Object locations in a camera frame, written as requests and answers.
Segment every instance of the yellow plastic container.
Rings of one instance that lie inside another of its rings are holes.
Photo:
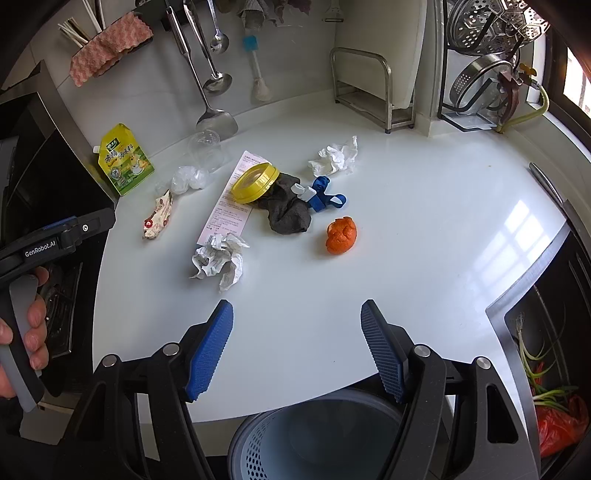
[[[270,163],[259,163],[249,168],[232,186],[232,194],[237,203],[251,203],[262,197],[279,176]]]

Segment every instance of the crumpled paper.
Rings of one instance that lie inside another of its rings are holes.
[[[144,238],[156,238],[168,224],[170,212],[173,211],[173,196],[170,190],[156,199],[156,208],[150,218],[144,220]]]
[[[352,173],[355,157],[357,157],[357,135],[354,135],[345,145],[329,145],[318,152],[319,160],[308,163],[315,177],[332,175],[339,170]]]
[[[226,291],[242,276],[242,249],[250,246],[239,236],[216,233],[207,245],[200,247],[193,255],[193,264],[198,272],[191,278],[213,277],[223,266],[231,262],[230,270],[222,275],[220,291]]]

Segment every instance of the spatula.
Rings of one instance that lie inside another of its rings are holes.
[[[199,89],[199,93],[201,93],[203,103],[205,104],[205,113],[199,118],[199,120],[197,120],[196,130],[198,132],[205,129],[213,130],[220,136],[220,140],[230,138],[238,132],[238,124],[236,123],[236,120],[234,120],[234,117],[228,112],[225,112],[224,110],[216,110],[209,105],[203,87],[201,87],[197,72],[195,71],[195,67],[193,66],[193,62],[191,61],[191,48],[189,47],[187,38],[185,38],[183,31],[181,30],[181,26],[178,23],[173,8],[167,7],[166,14],[168,15],[168,21],[170,22],[170,26],[174,33],[174,39],[177,42],[178,50],[185,60],[187,60],[189,67],[191,67],[191,73],[193,74],[193,78],[197,83],[197,88]]]

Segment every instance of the receipt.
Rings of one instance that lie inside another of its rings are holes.
[[[242,154],[238,165],[236,165],[236,168],[232,172],[230,180],[228,180],[226,187],[223,189],[222,196],[217,201],[201,235],[199,235],[199,239],[197,240],[199,245],[207,245],[216,233],[221,233],[224,236],[228,233],[233,233],[237,236],[242,234],[252,207],[250,205],[236,203],[230,190],[244,172],[259,163],[267,163],[267,160],[247,151]]]

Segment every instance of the gray trash can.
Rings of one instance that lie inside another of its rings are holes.
[[[230,444],[230,479],[377,478],[401,422],[392,405],[353,388],[251,416]]]

